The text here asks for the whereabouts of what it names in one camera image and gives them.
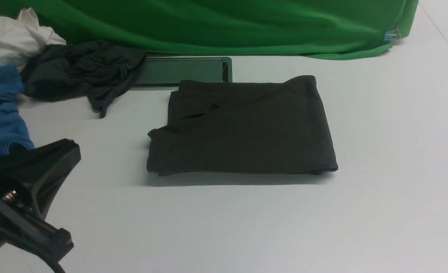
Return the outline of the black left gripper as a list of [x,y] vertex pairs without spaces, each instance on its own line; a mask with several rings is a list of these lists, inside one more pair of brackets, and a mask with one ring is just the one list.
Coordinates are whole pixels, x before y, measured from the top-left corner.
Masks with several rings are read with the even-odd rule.
[[46,219],[80,160],[80,146],[69,139],[0,155],[0,248],[12,244],[51,263],[74,248],[71,233]]

